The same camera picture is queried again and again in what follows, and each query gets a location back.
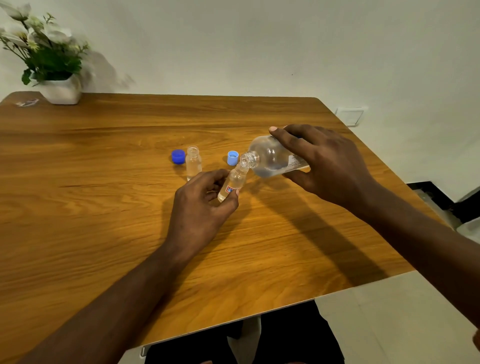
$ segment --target bottle cap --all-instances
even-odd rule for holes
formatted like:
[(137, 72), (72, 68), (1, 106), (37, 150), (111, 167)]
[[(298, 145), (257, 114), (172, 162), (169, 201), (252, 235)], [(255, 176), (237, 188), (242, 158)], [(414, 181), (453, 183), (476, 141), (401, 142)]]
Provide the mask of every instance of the bottle cap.
[(175, 164), (185, 163), (185, 152), (181, 149), (175, 149), (172, 151), (172, 162)]
[(227, 154), (228, 165), (229, 166), (236, 166), (238, 161), (239, 161), (239, 153), (234, 151), (234, 150), (230, 150)]

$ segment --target bottle label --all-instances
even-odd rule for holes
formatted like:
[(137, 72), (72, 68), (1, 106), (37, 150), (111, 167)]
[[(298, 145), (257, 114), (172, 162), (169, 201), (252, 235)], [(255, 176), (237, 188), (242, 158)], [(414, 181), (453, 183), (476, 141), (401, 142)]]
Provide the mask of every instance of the bottle label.
[(288, 156), (288, 170), (299, 170), (305, 167), (308, 167), (308, 163), (302, 157), (296, 156), (295, 154)]
[(229, 194), (230, 192), (232, 192), (233, 190), (237, 190), (237, 188), (233, 188), (233, 187), (230, 187), (230, 186), (227, 185), (226, 191), (227, 191), (228, 194)]

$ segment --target table top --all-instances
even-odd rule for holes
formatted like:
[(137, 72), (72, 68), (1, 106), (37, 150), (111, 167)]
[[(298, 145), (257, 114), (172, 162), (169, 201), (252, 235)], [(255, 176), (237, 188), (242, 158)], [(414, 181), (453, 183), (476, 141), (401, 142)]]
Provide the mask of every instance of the table top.
[[(18, 101), (40, 98), (30, 107)], [(376, 180), (435, 214), (318, 99), (84, 94), (77, 106), (17, 92), (0, 104), (0, 363), (14, 362), (163, 241), (197, 145), (231, 168), (271, 125), (355, 141)], [(139, 333), (147, 344), (413, 268), (371, 227), (281, 176), (251, 172), (240, 207)]]

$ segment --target black baseboard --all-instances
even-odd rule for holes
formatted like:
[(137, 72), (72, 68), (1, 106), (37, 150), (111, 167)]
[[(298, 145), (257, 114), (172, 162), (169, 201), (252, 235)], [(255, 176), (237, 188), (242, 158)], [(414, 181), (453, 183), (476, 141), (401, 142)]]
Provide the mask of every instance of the black baseboard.
[(432, 182), (407, 183), (412, 190), (424, 191), (442, 210), (450, 211), (462, 224), (480, 217), (480, 191), (462, 202), (454, 203)]

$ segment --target person's left arm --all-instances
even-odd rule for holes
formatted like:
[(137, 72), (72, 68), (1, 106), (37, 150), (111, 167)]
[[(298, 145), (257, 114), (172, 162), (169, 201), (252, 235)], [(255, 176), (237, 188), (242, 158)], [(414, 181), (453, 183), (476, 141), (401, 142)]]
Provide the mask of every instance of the person's left arm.
[(169, 285), (237, 209), (236, 193), (220, 206), (209, 204), (227, 176), (202, 172), (179, 188), (164, 243), (19, 363), (118, 363)]

